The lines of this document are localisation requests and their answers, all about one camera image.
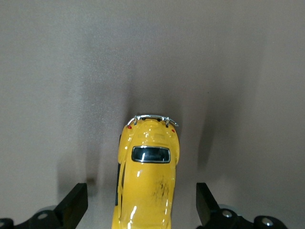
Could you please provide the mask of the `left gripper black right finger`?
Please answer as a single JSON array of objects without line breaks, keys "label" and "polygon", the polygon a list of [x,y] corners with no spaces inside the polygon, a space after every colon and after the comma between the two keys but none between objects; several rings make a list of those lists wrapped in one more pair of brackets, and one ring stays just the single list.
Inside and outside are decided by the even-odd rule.
[{"label": "left gripper black right finger", "polygon": [[247,221],[228,208],[220,208],[206,183],[196,184],[196,209],[200,229],[285,229],[287,226],[271,216],[257,216]]}]

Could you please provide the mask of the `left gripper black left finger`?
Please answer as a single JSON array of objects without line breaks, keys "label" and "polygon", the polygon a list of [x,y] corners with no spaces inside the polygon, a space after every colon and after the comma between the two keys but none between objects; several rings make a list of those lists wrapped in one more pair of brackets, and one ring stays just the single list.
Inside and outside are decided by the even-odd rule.
[{"label": "left gripper black left finger", "polygon": [[53,210],[42,210],[27,221],[15,225],[10,218],[2,218],[2,229],[74,229],[88,208],[86,183],[78,183]]}]

